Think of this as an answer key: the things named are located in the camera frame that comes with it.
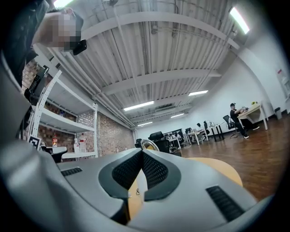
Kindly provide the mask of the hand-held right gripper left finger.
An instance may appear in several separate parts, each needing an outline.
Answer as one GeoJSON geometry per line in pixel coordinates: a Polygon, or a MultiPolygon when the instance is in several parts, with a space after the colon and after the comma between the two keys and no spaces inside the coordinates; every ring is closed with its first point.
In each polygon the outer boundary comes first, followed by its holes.
{"type": "Polygon", "coordinates": [[[81,172],[67,175],[65,178],[72,188],[98,212],[111,218],[122,209],[123,200],[111,197],[99,183],[99,173],[103,167],[113,161],[119,161],[124,156],[136,154],[140,148],[128,149],[116,154],[80,161],[58,164],[60,171],[79,167],[81,172]]]}

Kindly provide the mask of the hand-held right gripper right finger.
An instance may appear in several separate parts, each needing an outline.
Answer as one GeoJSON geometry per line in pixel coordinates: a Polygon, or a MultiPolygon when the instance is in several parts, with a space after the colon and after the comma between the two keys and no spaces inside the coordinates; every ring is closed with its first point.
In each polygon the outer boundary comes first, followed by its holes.
{"type": "Polygon", "coordinates": [[[165,197],[145,201],[129,226],[143,232],[241,232],[259,205],[242,186],[198,161],[146,150],[168,168],[154,190],[165,197]]]}

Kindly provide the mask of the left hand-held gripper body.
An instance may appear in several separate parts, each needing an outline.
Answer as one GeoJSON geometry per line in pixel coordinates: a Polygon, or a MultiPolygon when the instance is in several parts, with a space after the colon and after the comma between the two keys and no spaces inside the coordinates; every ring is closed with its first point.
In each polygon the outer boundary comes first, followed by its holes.
{"type": "Polygon", "coordinates": [[[36,136],[32,136],[30,135],[28,138],[28,142],[36,149],[36,150],[40,150],[40,145],[41,145],[41,138],[38,138],[36,136]]]}

